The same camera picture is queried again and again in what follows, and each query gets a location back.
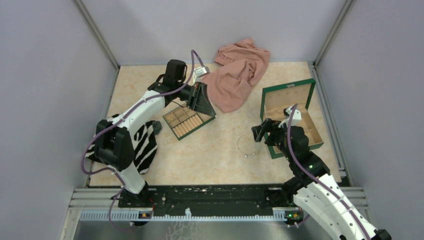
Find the green jewelry tray insert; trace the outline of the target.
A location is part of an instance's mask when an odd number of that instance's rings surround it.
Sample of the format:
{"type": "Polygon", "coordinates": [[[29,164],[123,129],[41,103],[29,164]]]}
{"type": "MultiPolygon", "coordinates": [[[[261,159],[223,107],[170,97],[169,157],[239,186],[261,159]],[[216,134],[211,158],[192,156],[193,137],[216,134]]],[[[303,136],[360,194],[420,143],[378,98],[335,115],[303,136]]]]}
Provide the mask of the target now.
{"type": "Polygon", "coordinates": [[[185,104],[167,112],[162,118],[179,141],[215,119],[215,117],[191,110],[185,104]]]}

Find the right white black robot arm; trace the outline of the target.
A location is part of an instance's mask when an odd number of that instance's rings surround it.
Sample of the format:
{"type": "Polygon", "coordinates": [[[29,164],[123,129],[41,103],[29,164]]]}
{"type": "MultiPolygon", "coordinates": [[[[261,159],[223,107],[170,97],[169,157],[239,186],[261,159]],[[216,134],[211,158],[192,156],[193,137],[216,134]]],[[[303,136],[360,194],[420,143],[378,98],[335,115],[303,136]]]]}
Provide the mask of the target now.
{"type": "Polygon", "coordinates": [[[282,185],[281,199],[287,206],[307,212],[333,240],[390,240],[385,229],[371,224],[349,200],[327,165],[309,147],[300,126],[279,127],[267,118],[251,128],[255,142],[265,140],[287,159],[294,176],[282,185]]]}

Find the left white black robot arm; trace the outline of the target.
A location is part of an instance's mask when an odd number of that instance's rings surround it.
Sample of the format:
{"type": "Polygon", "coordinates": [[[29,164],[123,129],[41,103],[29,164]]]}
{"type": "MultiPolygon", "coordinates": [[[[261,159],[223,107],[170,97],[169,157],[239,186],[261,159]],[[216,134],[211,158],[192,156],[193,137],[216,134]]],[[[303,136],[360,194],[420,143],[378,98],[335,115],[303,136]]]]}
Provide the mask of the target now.
{"type": "Polygon", "coordinates": [[[181,60],[170,60],[165,69],[145,94],[128,110],[114,117],[101,120],[96,126],[96,135],[90,150],[94,161],[105,164],[122,180],[124,190],[130,193],[130,200],[138,207],[149,203],[148,184],[136,166],[142,159],[142,146],[147,145],[148,133],[153,132],[149,120],[170,102],[180,99],[188,109],[215,117],[216,112],[208,97],[206,83],[196,81],[190,85],[187,65],[181,60]]]}

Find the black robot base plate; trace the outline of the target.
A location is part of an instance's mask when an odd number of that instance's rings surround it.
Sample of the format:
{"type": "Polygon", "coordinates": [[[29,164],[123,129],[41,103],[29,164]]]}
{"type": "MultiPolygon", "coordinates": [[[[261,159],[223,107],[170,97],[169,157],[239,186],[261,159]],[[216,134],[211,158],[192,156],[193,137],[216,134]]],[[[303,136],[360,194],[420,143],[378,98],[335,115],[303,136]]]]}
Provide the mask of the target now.
{"type": "Polygon", "coordinates": [[[281,184],[151,185],[118,198],[120,208],[150,208],[155,217],[268,217],[274,211],[297,211],[281,184]]]}

